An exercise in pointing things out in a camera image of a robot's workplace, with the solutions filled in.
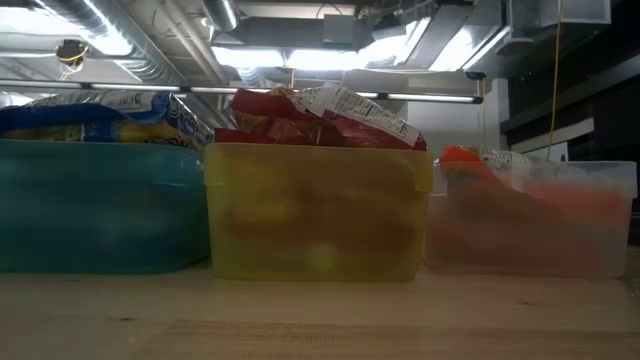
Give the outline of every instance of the wooden surface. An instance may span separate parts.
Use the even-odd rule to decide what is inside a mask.
[[[206,265],[0,275],[0,359],[637,360],[637,275],[256,283],[214,279]]]

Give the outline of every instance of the plastic bin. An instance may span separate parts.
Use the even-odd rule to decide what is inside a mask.
[[[436,166],[425,257],[464,273],[616,277],[624,270],[636,164]]]
[[[217,275],[403,281],[432,185],[425,152],[256,144],[205,149]]]
[[[200,154],[0,141],[0,271],[159,273],[209,256]]]

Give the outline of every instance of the metal duct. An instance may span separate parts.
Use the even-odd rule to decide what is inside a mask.
[[[144,83],[184,83],[147,35],[114,0],[34,0],[55,16],[78,26],[82,37],[106,55],[142,60],[118,60],[116,64]]]
[[[269,87],[267,84],[267,79],[264,77],[264,73],[260,68],[238,68],[238,75],[242,82],[247,87],[251,88],[266,88]]]
[[[203,0],[204,12],[213,27],[220,31],[231,31],[238,26],[238,7],[233,0]]]

